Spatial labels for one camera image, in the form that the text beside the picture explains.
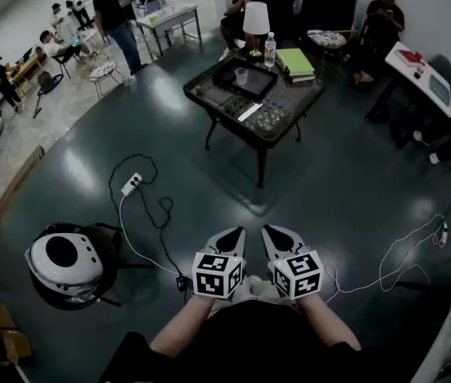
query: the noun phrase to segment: plastic cup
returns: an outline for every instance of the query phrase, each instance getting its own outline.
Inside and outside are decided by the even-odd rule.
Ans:
[[[248,81],[248,70],[246,68],[238,68],[235,71],[235,81],[238,85],[246,85]]]

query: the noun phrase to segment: power strip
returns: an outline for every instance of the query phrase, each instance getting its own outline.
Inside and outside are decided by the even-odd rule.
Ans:
[[[141,175],[135,173],[122,188],[122,194],[128,197],[143,180]]]

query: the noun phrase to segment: white desk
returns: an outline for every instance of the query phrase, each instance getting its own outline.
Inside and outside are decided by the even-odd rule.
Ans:
[[[449,83],[437,72],[434,70],[431,65],[429,65],[425,60],[422,62],[425,63],[424,73],[420,77],[420,79],[415,78],[414,74],[417,71],[417,67],[409,67],[406,65],[402,59],[396,54],[399,50],[408,50],[401,42],[397,42],[396,45],[392,48],[389,54],[385,58],[385,62],[390,65],[393,69],[398,71],[403,77],[405,77],[408,81],[410,81],[413,85],[419,88],[441,111],[448,117],[450,117],[451,106],[450,106],[450,85]],[[431,89],[429,88],[429,84],[431,82],[431,76],[434,76],[437,80],[439,80],[447,89],[449,89],[449,104],[445,104]]]
[[[160,56],[163,55],[163,50],[161,49],[159,34],[166,33],[176,26],[180,26],[183,32],[183,38],[186,39],[186,34],[184,31],[184,23],[195,21],[196,29],[200,42],[202,42],[202,35],[200,33],[199,15],[196,12],[197,6],[186,4],[186,3],[175,3],[171,6],[166,6],[161,10],[155,11],[154,13],[148,14],[144,17],[136,17],[136,23],[140,28],[140,31],[144,37],[145,44],[147,46],[148,52],[152,57],[151,49],[148,46],[147,38],[145,37],[144,28],[151,30],[156,43],[158,45],[158,50],[160,51]]]
[[[449,89],[449,98],[450,98],[450,85],[449,83],[429,65],[426,61],[422,60],[425,63],[424,73],[420,78],[415,78],[414,74],[417,71],[417,67],[410,67],[404,63],[404,61],[396,54],[397,50],[405,49],[411,51],[408,47],[406,47],[401,42],[397,42],[389,54],[385,58],[386,64],[390,65],[393,69],[398,72],[397,77],[393,78],[392,81],[385,88],[383,93],[380,95],[374,107],[367,114],[366,119],[369,120],[371,116],[376,114],[379,109],[382,109],[385,106],[386,100],[392,95],[392,92],[399,85],[400,77],[404,77],[407,81],[411,82],[415,85],[424,95],[426,95],[447,117],[451,116],[451,105],[450,101],[448,104],[444,103],[429,87],[429,83],[431,81],[431,76],[434,76],[439,82],[441,82],[446,88]]]

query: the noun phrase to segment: white floor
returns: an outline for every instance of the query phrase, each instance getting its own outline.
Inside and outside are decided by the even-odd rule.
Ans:
[[[186,1],[198,6],[202,34],[218,26],[219,20],[216,18],[214,0]],[[140,31],[136,27],[133,27],[133,29],[137,36],[140,58],[142,62],[150,63],[151,57],[148,55]],[[196,35],[196,25],[194,23],[189,25],[186,32]],[[100,38],[94,38],[93,48],[109,55],[111,61],[117,62],[118,70],[123,75],[129,75],[125,58],[117,44],[112,41],[112,45],[105,46],[103,41],[99,40]],[[165,48],[167,42],[163,38],[161,42]],[[57,140],[67,133],[74,122],[99,101],[94,83],[85,79],[85,75],[88,75],[89,68],[103,61],[107,61],[103,55],[84,66],[77,65],[75,61],[70,61],[68,70],[72,78],[64,77],[56,89],[42,96],[40,103],[42,111],[35,119],[32,117],[38,98],[38,85],[35,76],[31,79],[32,84],[29,92],[26,93],[25,106],[21,113],[16,115],[9,104],[5,101],[1,103],[0,108],[2,109],[2,118],[5,121],[5,128],[0,137],[0,195],[5,191],[16,171],[36,146],[41,145],[46,151],[49,150]],[[44,70],[56,75],[60,73],[60,66],[55,60],[49,59],[44,65]],[[112,79],[102,83],[102,89],[105,93],[116,87],[117,83]]]

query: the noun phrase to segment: white cable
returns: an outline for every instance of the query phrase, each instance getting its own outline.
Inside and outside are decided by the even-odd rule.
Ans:
[[[394,245],[397,244],[397,243],[400,243],[401,241],[404,241],[404,240],[408,239],[411,235],[413,235],[414,233],[420,231],[422,228],[427,227],[427,226],[428,226],[429,224],[431,224],[431,223],[434,221],[434,219],[436,219],[437,217],[440,217],[440,218],[441,218],[441,223],[440,223],[440,226],[438,227],[438,229],[437,229],[434,233],[429,234],[429,235],[428,235],[427,237],[425,237],[424,239],[421,239],[418,243],[416,243],[416,244],[413,246],[413,248],[412,248],[411,250],[407,251],[406,254],[404,254],[404,257],[402,258],[402,261],[401,261],[401,263],[399,264],[399,267],[397,268],[397,270],[392,271],[392,272],[390,272],[389,274],[386,274],[386,275],[383,275],[383,276],[382,276],[382,267],[383,267],[383,263],[385,262],[386,257],[388,257],[389,253],[392,251],[392,248],[394,247]],[[339,292],[342,292],[343,294],[352,294],[353,292],[356,292],[357,290],[365,290],[365,289],[367,289],[367,288],[370,288],[371,286],[377,284],[378,282],[379,282],[379,286],[380,286],[380,288],[382,289],[382,291],[383,291],[383,292],[388,292],[388,291],[392,290],[392,288],[395,287],[395,284],[398,282],[399,278],[400,278],[405,272],[407,272],[408,270],[411,270],[412,268],[418,268],[418,269],[422,272],[422,274],[427,278],[427,283],[430,284],[431,282],[430,282],[429,276],[428,276],[428,275],[425,273],[425,271],[422,270],[422,268],[421,268],[419,265],[417,265],[417,264],[412,265],[412,266],[410,266],[410,267],[404,269],[403,271],[401,271],[401,273],[399,274],[399,276],[397,277],[397,279],[395,280],[395,282],[392,284],[392,286],[391,286],[390,288],[387,288],[387,289],[384,288],[384,287],[383,287],[382,280],[385,279],[385,278],[387,278],[387,277],[390,277],[391,275],[394,275],[394,274],[398,273],[398,272],[400,271],[402,265],[404,264],[404,262],[405,262],[405,260],[406,260],[406,257],[409,255],[409,253],[413,252],[413,251],[415,250],[415,248],[417,248],[421,243],[427,241],[428,239],[431,239],[431,238],[432,238],[433,244],[434,244],[435,246],[439,246],[440,248],[442,248],[445,244],[442,243],[441,240],[438,240],[437,234],[438,234],[438,232],[441,230],[441,228],[443,227],[444,222],[445,222],[445,219],[444,219],[443,215],[441,215],[441,214],[436,214],[436,215],[435,215],[431,220],[429,220],[427,223],[422,224],[419,228],[416,228],[415,230],[412,230],[406,237],[404,237],[404,238],[402,238],[402,239],[396,239],[392,244],[390,244],[390,247],[389,247],[389,249],[387,250],[387,252],[385,253],[385,256],[383,257],[382,261],[379,263],[379,268],[378,268],[378,275],[379,275],[379,278],[376,279],[376,281],[370,283],[369,285],[366,285],[366,286],[360,286],[359,288],[355,288],[355,289],[353,289],[353,290],[342,290],[342,289],[340,288],[340,284],[338,283],[338,272],[337,272],[337,267],[335,266],[335,264],[328,264],[328,265],[325,265],[324,271],[330,276],[330,278],[332,278],[332,279],[334,280],[335,286],[337,287],[337,291],[331,296],[330,299],[328,299],[328,300],[326,301],[326,303],[328,303],[328,302],[331,301],[333,298],[335,298],[335,296],[337,296],[337,294],[338,294]],[[328,267],[333,267],[333,268],[334,268],[334,275],[330,274],[330,272],[328,271]]]
[[[162,270],[165,270],[171,274],[175,274],[177,276],[179,276],[178,272],[172,271],[172,270],[167,270],[165,267],[162,267],[160,264],[158,264],[156,261],[153,261],[152,259],[149,259],[147,257],[145,257],[144,255],[140,254],[139,252],[137,252],[133,246],[131,245],[131,243],[129,242],[128,239],[128,235],[126,234],[126,230],[124,228],[124,224],[122,223],[122,203],[124,202],[124,199],[126,198],[126,196],[122,196],[122,200],[121,200],[121,204],[119,205],[119,220],[121,221],[121,227],[122,227],[122,231],[124,232],[124,237],[126,238],[126,241],[128,242],[129,247],[133,250],[133,252],[138,255],[139,257],[146,259],[147,261],[150,261],[151,263],[153,263],[155,266],[161,268]],[[190,277],[188,277],[187,275],[182,274],[183,277],[191,279]]]

